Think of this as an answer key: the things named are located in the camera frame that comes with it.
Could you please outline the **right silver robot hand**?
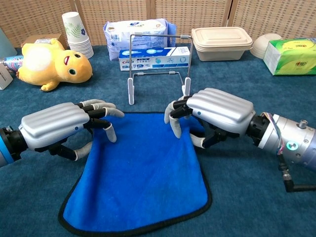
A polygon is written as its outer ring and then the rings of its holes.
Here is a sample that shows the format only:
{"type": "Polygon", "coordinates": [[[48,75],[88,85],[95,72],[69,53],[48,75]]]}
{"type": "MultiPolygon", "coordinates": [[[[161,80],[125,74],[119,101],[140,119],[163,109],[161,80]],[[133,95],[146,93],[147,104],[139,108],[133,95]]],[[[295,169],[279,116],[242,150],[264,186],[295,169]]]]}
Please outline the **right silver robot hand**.
{"type": "Polygon", "coordinates": [[[247,133],[255,116],[253,103],[215,88],[205,88],[170,102],[164,111],[164,123],[170,124],[176,138],[181,138],[179,119],[196,117],[202,125],[214,129],[213,134],[199,137],[190,134],[194,146],[208,148],[226,137],[237,138],[247,133]]]}

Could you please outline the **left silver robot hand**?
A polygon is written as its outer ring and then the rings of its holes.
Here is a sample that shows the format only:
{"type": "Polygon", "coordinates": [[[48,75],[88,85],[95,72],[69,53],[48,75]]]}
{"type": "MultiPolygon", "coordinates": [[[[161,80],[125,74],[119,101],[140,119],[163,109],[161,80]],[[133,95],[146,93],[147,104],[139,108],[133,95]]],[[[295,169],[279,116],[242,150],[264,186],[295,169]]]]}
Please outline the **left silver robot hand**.
{"type": "Polygon", "coordinates": [[[93,133],[93,129],[100,128],[105,131],[110,142],[116,142],[114,126],[104,119],[106,116],[123,118],[124,112],[117,109],[115,104],[100,99],[77,104],[66,102],[22,117],[19,132],[28,149],[40,153],[48,150],[51,155],[77,161],[90,153],[92,142],[77,150],[63,143],[83,129],[93,133]]]}

